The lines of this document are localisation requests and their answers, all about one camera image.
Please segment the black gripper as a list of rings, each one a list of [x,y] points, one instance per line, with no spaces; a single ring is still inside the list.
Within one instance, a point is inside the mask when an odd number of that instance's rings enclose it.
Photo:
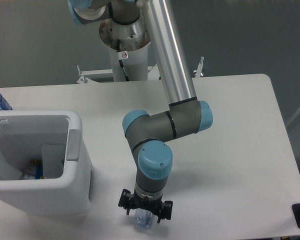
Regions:
[[[118,206],[126,211],[126,215],[130,214],[130,210],[143,209],[152,212],[157,216],[157,223],[161,220],[171,220],[173,201],[166,200],[162,202],[162,197],[152,199],[148,197],[142,198],[135,191],[131,193],[127,189],[123,189],[119,198]]]

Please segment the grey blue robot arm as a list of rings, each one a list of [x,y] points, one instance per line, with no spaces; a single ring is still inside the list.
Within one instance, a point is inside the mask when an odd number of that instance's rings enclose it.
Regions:
[[[133,191],[124,189],[118,206],[135,210],[134,224],[149,228],[170,220],[173,202],[163,200],[173,166],[168,142],[210,128],[213,114],[198,100],[187,69],[169,0],[70,0],[76,23],[98,22],[116,82],[148,80],[148,50],[153,51],[167,109],[157,114],[133,110],[122,120],[124,136],[136,165]]]

